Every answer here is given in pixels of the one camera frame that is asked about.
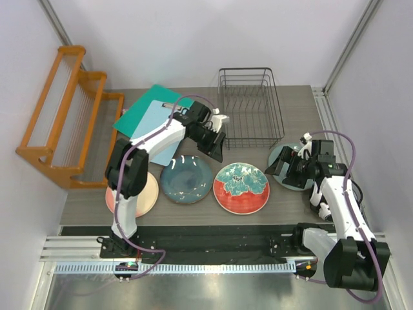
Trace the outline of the light blue plate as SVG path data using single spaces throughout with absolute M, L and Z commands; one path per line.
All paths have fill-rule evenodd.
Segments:
M 281 154 L 281 151 L 283 149 L 283 147 L 290 147 L 291 149 L 294 150 L 300 150 L 301 149 L 301 144 L 300 143 L 283 143 L 278 145 L 277 147 L 275 147 L 273 149 L 273 151 L 270 153 L 269 157 L 268 157 L 268 164 L 271 165 L 273 164 L 273 162 L 275 162 L 275 160 L 277 159 L 277 157 Z M 284 163 L 283 164 L 283 168 L 281 169 L 280 175 L 273 175 L 273 178 L 284 188 L 289 189 L 291 191 L 307 191 L 310 190 L 313 186 L 314 186 L 314 181 L 308 179 L 305 187 L 303 189 L 299 188 L 299 187 L 293 187 L 287 184 L 282 183 L 282 181 L 285 179 L 287 170 L 289 168 L 289 164 L 288 163 Z

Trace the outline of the dark blue glazed plate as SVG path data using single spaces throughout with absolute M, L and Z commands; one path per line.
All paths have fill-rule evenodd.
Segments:
M 213 175 L 209 164 L 200 157 L 180 155 L 170 160 L 160 175 L 163 194 L 175 203 L 192 204 L 210 192 Z

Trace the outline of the red teal floral plate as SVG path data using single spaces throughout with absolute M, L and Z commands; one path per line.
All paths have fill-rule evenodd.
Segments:
M 270 185 L 265 174 L 248 163 L 231 163 L 223 167 L 213 182 L 218 204 L 237 215 L 260 211 L 270 197 Z

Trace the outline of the pink cream plate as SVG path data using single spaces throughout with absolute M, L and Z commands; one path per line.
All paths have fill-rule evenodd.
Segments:
M 115 207 L 114 196 L 115 195 L 113 194 L 111 188 L 107 187 L 105 192 L 105 202 L 111 213 L 114 212 Z M 139 218 L 148 213 L 155 205 L 158 196 L 159 186 L 157 180 L 154 175 L 149 172 L 145 188 L 137 198 L 134 198 L 132 200 L 132 203 L 136 206 L 136 218 Z

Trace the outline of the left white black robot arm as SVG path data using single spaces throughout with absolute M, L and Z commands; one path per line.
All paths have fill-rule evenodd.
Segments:
M 218 108 L 209 109 L 195 101 L 184 113 L 172 110 L 166 121 L 149 133 L 130 141 L 116 141 L 105 171 L 114 198 L 114 221 L 111 235 L 101 243 L 102 257 L 129 258 L 140 248 L 134 200 L 146 186 L 152 158 L 189 138 L 200 152 L 222 162 L 226 134 L 221 128 L 229 119 Z

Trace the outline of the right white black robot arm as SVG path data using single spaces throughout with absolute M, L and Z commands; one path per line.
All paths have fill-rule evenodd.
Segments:
M 336 238 L 313 224 L 300 223 L 293 232 L 295 253 L 315 254 L 331 288 L 378 291 L 390 258 L 365 222 L 353 193 L 348 167 L 338 163 L 332 140 L 301 138 L 302 146 L 282 145 L 270 155 L 266 174 L 287 188 L 304 189 L 312 182 L 310 204 L 323 220 L 331 219 Z

